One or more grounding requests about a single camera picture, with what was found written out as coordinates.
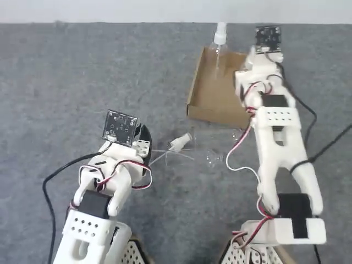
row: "circuit board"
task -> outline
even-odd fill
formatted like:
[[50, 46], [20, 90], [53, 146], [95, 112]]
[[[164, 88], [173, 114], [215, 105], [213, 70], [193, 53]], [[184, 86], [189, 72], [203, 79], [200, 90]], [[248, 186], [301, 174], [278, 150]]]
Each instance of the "circuit board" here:
[[103, 139], [123, 146], [131, 147], [135, 136], [136, 127], [137, 117], [108, 110], [105, 120]]
[[281, 28], [279, 26], [258, 26], [255, 31], [257, 54], [281, 51]]

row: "gray carpet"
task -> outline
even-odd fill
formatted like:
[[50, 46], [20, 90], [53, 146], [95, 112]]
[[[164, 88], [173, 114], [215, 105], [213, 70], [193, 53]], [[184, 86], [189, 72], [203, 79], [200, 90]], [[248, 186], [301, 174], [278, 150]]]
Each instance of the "gray carpet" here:
[[[51, 221], [43, 178], [100, 147], [108, 108], [138, 116], [158, 149], [190, 124], [216, 128], [185, 116], [196, 60], [214, 29], [209, 24], [0, 25], [0, 263], [45, 263]], [[352, 26], [284, 25], [283, 34], [287, 76], [318, 114], [308, 150], [313, 154], [351, 123]], [[233, 50], [246, 52], [253, 42], [253, 25], [229, 25]], [[312, 118], [299, 110], [305, 129]], [[319, 247], [323, 263], [350, 259], [350, 151], [351, 134], [316, 162], [328, 237]], [[156, 263], [216, 263], [230, 231], [260, 217], [255, 177], [177, 160], [168, 167], [155, 164], [153, 186], [133, 191], [119, 220], [132, 227]], [[253, 134], [232, 162], [258, 166]], [[78, 166], [48, 186], [58, 221], [56, 249], [78, 187]], [[290, 190], [291, 182], [281, 172], [278, 189]], [[298, 263], [315, 263], [312, 246], [292, 252]]]

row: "white wire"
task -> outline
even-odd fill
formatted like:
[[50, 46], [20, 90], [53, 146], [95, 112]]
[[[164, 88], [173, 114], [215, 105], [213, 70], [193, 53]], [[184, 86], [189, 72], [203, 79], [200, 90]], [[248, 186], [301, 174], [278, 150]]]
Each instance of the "white wire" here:
[[155, 152], [164, 152], [163, 154], [161, 154], [159, 157], [155, 158], [152, 162], [149, 163], [149, 166], [151, 166], [152, 164], [154, 164], [155, 162], [157, 162], [158, 160], [160, 160], [162, 157], [166, 157], [167, 158], [167, 154], [168, 153], [172, 153], [172, 154], [175, 154], [175, 155], [179, 155], [179, 156], [182, 156], [182, 157], [185, 157], [185, 158], [189, 158], [190, 160], [194, 160], [194, 158], [188, 156], [188, 155], [185, 155], [185, 154], [182, 154], [182, 153], [179, 153], [179, 152], [175, 152], [173, 150], [152, 150], [152, 151], [155, 151]]
[[247, 130], [245, 131], [245, 134], [243, 135], [243, 137], [235, 144], [235, 146], [229, 151], [229, 153], [227, 153], [225, 162], [226, 162], [226, 167], [227, 167], [230, 171], [238, 172], [238, 171], [241, 171], [241, 170], [243, 170], [243, 169], [247, 169], [247, 170], [253, 172], [253, 174], [255, 175], [255, 177], [257, 177], [258, 184], [259, 184], [259, 183], [260, 183], [260, 178], [259, 178], [257, 172], [256, 172], [254, 169], [252, 169], [252, 168], [250, 168], [250, 167], [247, 167], [247, 166], [243, 166], [243, 167], [234, 169], [234, 168], [232, 168], [232, 167], [229, 165], [229, 157], [230, 157], [230, 155], [231, 155], [231, 154], [242, 144], [242, 142], [246, 139], [246, 137], [247, 137], [248, 134], [249, 134], [250, 129], [251, 129], [251, 126], [249, 126], [249, 127], [247, 128]]

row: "plastic bottle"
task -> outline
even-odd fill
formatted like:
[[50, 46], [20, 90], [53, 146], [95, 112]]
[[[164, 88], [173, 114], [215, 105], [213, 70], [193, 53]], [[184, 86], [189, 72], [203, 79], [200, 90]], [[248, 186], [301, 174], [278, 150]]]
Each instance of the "plastic bottle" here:
[[207, 61], [213, 67], [213, 76], [221, 78], [225, 74], [227, 65], [226, 23], [219, 22], [214, 35], [214, 41], [208, 48]]

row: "spray nozzle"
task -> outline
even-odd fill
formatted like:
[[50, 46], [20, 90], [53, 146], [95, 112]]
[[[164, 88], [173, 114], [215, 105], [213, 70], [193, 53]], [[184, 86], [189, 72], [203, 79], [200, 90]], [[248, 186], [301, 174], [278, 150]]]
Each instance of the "spray nozzle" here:
[[214, 35], [214, 43], [224, 45], [226, 43], [226, 23], [219, 22]]

